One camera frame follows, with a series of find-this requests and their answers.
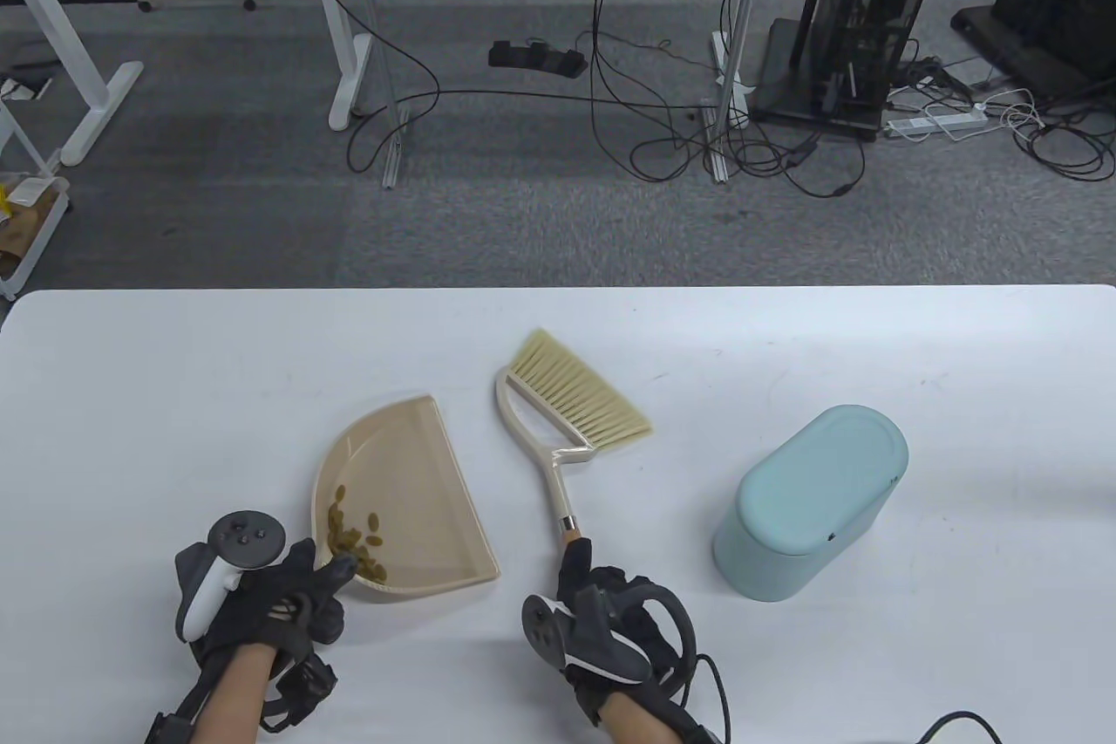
power strip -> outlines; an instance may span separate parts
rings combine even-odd
[[[892,118],[884,127],[884,133],[888,137],[913,138],[924,134],[937,134],[942,127],[952,134],[953,131],[969,131],[973,127],[985,126],[988,126],[988,115],[984,114],[984,110],[978,110],[977,107],[973,107],[969,114],[944,114],[935,115],[933,118]]]

table surface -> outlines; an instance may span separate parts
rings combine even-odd
[[[568,489],[602,562],[690,609],[735,741],[910,742],[958,708],[1014,744],[1107,738],[1116,290],[1081,286],[29,294],[0,329],[0,740],[142,741],[195,676],[174,553],[241,508],[306,535],[335,437],[431,393],[503,576],[345,593],[340,683],[283,741],[596,741],[519,628],[557,548],[492,378],[536,326],[654,422]],[[710,558],[737,482],[843,402],[903,429],[904,481],[797,597],[737,596]],[[708,675],[693,706],[720,732]]]

beige dustpan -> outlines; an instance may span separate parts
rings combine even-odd
[[[318,566],[334,550],[353,551],[363,559],[356,580],[374,590],[429,596],[500,576],[430,396],[367,414],[341,434],[310,514]]]

black glove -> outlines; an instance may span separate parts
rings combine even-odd
[[[650,583],[645,576],[636,576],[628,581],[624,571],[616,566],[598,566],[594,569],[593,542],[589,538],[578,538],[566,547],[566,554],[562,555],[561,569],[558,571],[558,600],[573,610],[574,597],[590,584],[609,593],[618,593]],[[645,607],[626,609],[620,615],[619,625],[613,629],[643,649],[651,660],[656,682],[661,683],[679,667],[677,651],[663,638],[658,625]],[[613,680],[576,666],[566,669],[566,679],[574,687],[578,703],[590,717],[596,715],[596,708],[604,704],[610,693],[627,690]]]
[[[345,609],[335,593],[356,573],[356,558],[339,555],[314,569],[314,541],[291,545],[279,564],[246,572],[228,593],[206,636],[191,644],[200,666],[212,655],[240,645],[262,642],[279,654],[272,676],[314,653],[314,642],[330,644],[345,629]]]

broom bristles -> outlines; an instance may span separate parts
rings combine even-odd
[[[597,450],[651,434],[644,414],[546,330],[531,334],[511,370]]]

